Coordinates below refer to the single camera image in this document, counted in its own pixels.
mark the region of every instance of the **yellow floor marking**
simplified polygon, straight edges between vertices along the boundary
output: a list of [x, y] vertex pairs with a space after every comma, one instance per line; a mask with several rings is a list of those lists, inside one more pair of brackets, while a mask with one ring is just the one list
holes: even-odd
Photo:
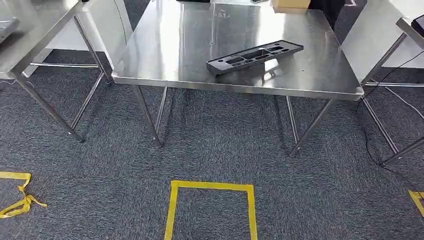
[[258, 240], [258, 232], [256, 228], [256, 213], [255, 213], [255, 194], [253, 185], [248, 184], [233, 184], [220, 182], [201, 182], [201, 181], [171, 181], [171, 194], [169, 198], [168, 217], [166, 220], [164, 240], [172, 240], [175, 211], [177, 209], [178, 188], [193, 188], [193, 189], [215, 189], [215, 190], [232, 190], [247, 192], [247, 210], [250, 228], [250, 240]]
[[0, 171], [0, 179], [25, 180], [25, 183], [22, 186], [17, 186], [17, 189], [23, 193], [23, 199], [1, 210], [0, 219], [10, 218], [19, 214], [27, 213], [30, 210], [32, 201], [40, 206], [47, 207], [47, 204], [37, 201], [35, 197], [32, 195], [26, 195], [24, 192], [25, 187], [30, 182], [31, 173]]
[[415, 203], [416, 207], [418, 208], [419, 212], [424, 217], [424, 207], [421, 204], [421, 199], [423, 199], [422, 196], [424, 196], [424, 192], [408, 190], [408, 193], [411, 196], [412, 201]]

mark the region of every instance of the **yellow tape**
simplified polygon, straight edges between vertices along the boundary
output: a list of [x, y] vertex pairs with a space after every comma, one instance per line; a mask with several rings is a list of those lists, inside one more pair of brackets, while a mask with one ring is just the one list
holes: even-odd
[[424, 192], [408, 190], [408, 193], [411, 196], [412, 201], [415, 203], [416, 207], [418, 208], [419, 212], [424, 217], [424, 207], [421, 204], [421, 200], [420, 200], [420, 199], [423, 199]]
[[0, 171], [0, 179], [25, 180], [25, 183], [22, 186], [17, 186], [17, 189], [23, 194], [23, 199], [1, 210], [0, 219], [10, 218], [19, 214], [27, 213], [30, 210], [32, 201], [42, 207], [47, 207], [47, 204], [37, 201], [35, 197], [32, 195], [26, 195], [24, 192], [25, 187], [30, 182], [31, 173]]
[[169, 209], [168, 216], [166, 219], [164, 240], [172, 240], [175, 211], [177, 210], [178, 188], [215, 189], [247, 192], [247, 210], [249, 218], [250, 240], [258, 240], [255, 212], [255, 194], [253, 185], [180, 180], [171, 181], [171, 194], [169, 198]]

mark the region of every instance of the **metal leg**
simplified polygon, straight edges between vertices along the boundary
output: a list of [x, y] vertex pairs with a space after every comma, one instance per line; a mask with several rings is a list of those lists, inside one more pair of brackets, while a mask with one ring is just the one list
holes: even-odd
[[285, 99], [287, 100], [288, 115], [290, 117], [291, 130], [293, 131], [294, 143], [297, 144], [299, 142], [299, 134], [298, 134], [298, 129], [296, 127], [295, 115], [293, 114], [292, 101], [290, 100], [289, 96], [285, 96]]
[[81, 24], [80, 19], [78, 18], [78, 16], [75, 14], [73, 16], [73, 20], [75, 22], [76, 27], [78, 28], [79, 32], [81, 33], [82, 38], [84, 39], [85, 44], [87, 45], [88, 50], [90, 51], [91, 55], [93, 56], [95, 63], [98, 65], [98, 67], [100, 68], [100, 70], [104, 73], [104, 75], [106, 76], [106, 81], [108, 84], [113, 83], [114, 81], [108, 76], [108, 74], [105, 71], [105, 68], [103, 67], [103, 64], [100, 62], [99, 56], [97, 56], [96, 51], [94, 51], [94, 47], [91, 44], [89, 38], [87, 37], [86, 32], [84, 31], [84, 28]]
[[132, 88], [134, 90], [135, 95], [137, 96], [138, 103], [144, 112], [145, 122], [147, 124], [148, 131], [153, 137], [154, 143], [159, 148], [161, 146], [161, 142], [159, 141], [158, 133], [156, 132], [155, 126], [152, 122], [152, 118], [150, 117], [149, 109], [143, 96], [142, 89], [139, 85], [132, 85]]
[[390, 56], [398, 49], [399, 45], [404, 41], [407, 35], [403, 32], [399, 38], [393, 43], [393, 45], [387, 50], [387, 52], [383, 55], [383, 57], [375, 64], [375, 66], [369, 71], [369, 73], [365, 76], [365, 78], [361, 82], [361, 86], [363, 87], [368, 81], [380, 70], [383, 64], [390, 58]]
[[397, 83], [397, 82], [367, 82], [365, 86], [379, 86], [379, 87], [400, 87], [400, 88], [424, 88], [423, 83]]
[[395, 154], [394, 156], [390, 157], [389, 159], [383, 161], [381, 163], [381, 165], [388, 165], [390, 163], [392, 163], [394, 160], [398, 160], [401, 159], [404, 155], [414, 151], [415, 149], [424, 146], [424, 137], [421, 137], [420, 139], [418, 139], [417, 141], [415, 141], [414, 143], [412, 143], [411, 145], [409, 145], [407, 148], [405, 148], [404, 150], [398, 152], [397, 154]]
[[67, 122], [53, 109], [49, 103], [46, 102], [32, 87], [26, 82], [27, 79], [21, 76], [19, 73], [15, 73], [17, 82], [33, 97], [47, 112], [50, 114], [61, 126], [68, 132], [78, 143], [83, 143], [84, 139], [80, 137], [68, 124]]
[[315, 117], [315, 119], [312, 121], [312, 123], [307, 128], [306, 132], [303, 134], [299, 142], [294, 146], [294, 148], [290, 152], [290, 157], [294, 157], [298, 151], [301, 149], [305, 141], [309, 138], [309, 136], [312, 134], [312, 132], [317, 128], [317, 125], [323, 117], [328, 113], [330, 110], [330, 107], [334, 105], [335, 100], [330, 99], [328, 100], [325, 105], [322, 107], [321, 111], [318, 113], [318, 115]]
[[70, 126], [72, 129], [75, 129], [75, 127], [77, 126], [78, 122], [80, 121], [81, 117], [83, 116], [84, 111], [86, 110], [87, 105], [89, 104], [90, 100], [92, 99], [97, 87], [99, 86], [100, 81], [102, 80], [103, 76], [105, 74], [102, 72], [100, 73], [100, 75], [98, 76], [97, 80], [95, 81], [93, 87], [91, 88], [90, 92], [88, 93], [87, 98], [85, 98], [84, 103], [82, 104], [81, 108], [78, 111], [78, 114], [76, 115], [76, 117], [74, 118], [72, 125]]
[[165, 100], [167, 99], [167, 92], [168, 92], [168, 87], [166, 86], [163, 89], [162, 100], [160, 101], [159, 112], [156, 118], [155, 130], [157, 133], [159, 132], [159, 126], [161, 125], [162, 113], [164, 112]]
[[371, 107], [368, 100], [366, 98], [364, 98], [362, 101], [363, 101], [363, 104], [365, 105], [366, 109], [368, 110], [369, 114], [371, 115], [372, 119], [374, 120], [375, 124], [377, 124], [378, 128], [380, 129], [381, 133], [383, 134], [385, 140], [387, 141], [387, 143], [390, 146], [393, 153], [394, 154], [399, 153], [398, 148], [396, 147], [395, 143], [392, 141], [392, 138], [390, 137], [390, 135], [388, 134], [388, 132], [384, 128], [380, 119], [377, 117], [377, 114], [374, 112], [374, 110]]

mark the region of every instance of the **gray carpet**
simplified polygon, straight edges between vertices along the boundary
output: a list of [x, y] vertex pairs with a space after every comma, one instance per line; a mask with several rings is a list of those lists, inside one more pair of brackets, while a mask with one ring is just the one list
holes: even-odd
[[[126, 0], [133, 26], [146, 3]], [[360, 7], [344, 9], [340, 40]], [[49, 61], [91, 62], [86, 52], [55, 50]], [[389, 71], [385, 69], [376, 79]], [[69, 121], [90, 90], [96, 70], [40, 67], [31, 82]], [[388, 81], [424, 83], [424, 71], [401, 69]], [[156, 117], [162, 89], [143, 88]], [[423, 89], [395, 89], [424, 113]], [[170, 181], [253, 184], [258, 239], [416, 240], [423, 218], [407, 189], [424, 191], [424, 149], [390, 166], [390, 154], [361, 105], [341, 101], [296, 158], [285, 98], [171, 89], [154, 149], [130, 87], [101, 84], [74, 142], [22, 88], [0, 84], [0, 171], [30, 172], [27, 192], [41, 202], [29, 213], [0, 220], [0, 239], [148, 239], [164, 237]], [[424, 121], [384, 88], [369, 97], [399, 146], [423, 136]], [[303, 133], [323, 100], [294, 98]], [[19, 180], [0, 179], [0, 209], [21, 199]], [[247, 240], [243, 192], [181, 189], [174, 240]]]

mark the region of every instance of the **black plastic part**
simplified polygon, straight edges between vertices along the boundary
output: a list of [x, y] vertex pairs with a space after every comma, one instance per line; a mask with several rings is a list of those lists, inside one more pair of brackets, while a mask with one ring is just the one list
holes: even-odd
[[424, 38], [424, 15], [417, 17], [411, 23], [412, 28]]
[[303, 49], [302, 45], [279, 40], [209, 60], [206, 67], [211, 74], [217, 76], [292, 55]]

